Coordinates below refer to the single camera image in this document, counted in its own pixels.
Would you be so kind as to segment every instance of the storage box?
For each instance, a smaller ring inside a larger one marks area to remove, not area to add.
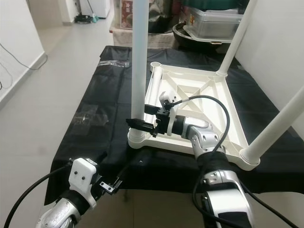
[[[229,11],[203,12],[190,8],[187,25],[184,29],[195,40],[210,39],[211,41],[231,42],[243,15]]]

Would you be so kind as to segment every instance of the white plastic bracket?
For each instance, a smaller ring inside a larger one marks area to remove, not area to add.
[[[91,194],[92,178],[96,174],[96,167],[83,158],[74,160],[68,182],[70,190],[77,191],[90,204],[96,206],[96,201]]]

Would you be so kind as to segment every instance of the table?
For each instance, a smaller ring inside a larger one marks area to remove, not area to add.
[[[147,83],[153,61],[165,65],[215,71],[223,59],[221,54],[200,54],[174,49],[148,50]],[[100,162],[100,174],[114,180],[127,163],[125,189],[191,192],[198,175],[193,156],[143,147],[138,150],[127,144],[131,117],[132,49],[106,46],[101,61],[120,60],[119,66],[98,66],[66,131],[52,163],[52,170],[69,158],[88,157]],[[130,63],[130,67],[121,63]],[[236,106],[245,136],[251,143],[277,115],[278,110],[254,79],[234,60],[227,84]],[[304,142],[290,129],[261,158],[252,171],[234,166],[234,171],[247,187],[255,192],[294,191],[304,193]],[[69,187],[69,171],[49,179],[45,204],[49,204]]]

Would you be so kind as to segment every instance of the white pipe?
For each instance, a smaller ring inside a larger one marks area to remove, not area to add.
[[[259,164],[260,157],[303,112],[304,86],[249,145],[249,147],[240,151],[242,158],[250,164]]]
[[[230,64],[233,60],[233,57],[236,55],[236,52],[238,50],[238,47],[243,39],[243,36],[246,32],[246,29],[248,27],[248,24],[250,22],[252,13],[255,9],[257,0],[250,0],[250,2],[247,5],[246,11],[243,15],[243,18],[238,26],[238,29],[232,39],[232,42],[229,46],[229,49],[225,55],[225,58],[219,68],[219,70],[216,72],[217,76],[227,76],[228,69],[230,67]]]
[[[148,101],[149,105],[156,106],[156,102],[158,99],[158,92],[159,92],[160,85],[162,82],[162,80],[161,80],[162,74],[163,74],[163,68],[161,66],[154,67],[153,73],[151,76],[152,86],[151,86],[151,92],[150,92],[150,97],[149,97],[149,101]],[[153,118],[154,118],[153,115],[147,114],[145,121],[148,123],[153,123]]]
[[[144,98],[147,73],[149,0],[133,1],[132,38],[132,106],[131,118],[143,120]],[[134,142],[144,140],[144,132],[131,129],[129,139]]]

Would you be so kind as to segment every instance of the black tablecloth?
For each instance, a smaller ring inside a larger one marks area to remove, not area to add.
[[[144,147],[139,150],[127,144],[126,118],[131,116],[132,49],[107,46],[100,56],[105,60],[129,61],[130,67],[98,66],[54,157],[52,170],[66,164],[69,158],[89,157],[99,161],[100,173],[115,178],[119,170],[132,161],[122,188],[190,192],[198,175],[195,160],[166,150]],[[204,55],[173,49],[148,50],[147,85],[150,63],[216,71],[222,55]],[[230,89],[248,143],[277,115],[278,110],[254,79],[235,60],[228,72]],[[304,143],[287,131],[261,158],[252,171],[234,167],[239,178],[253,192],[304,192]],[[68,189],[69,171],[48,182],[45,203],[53,202]]]

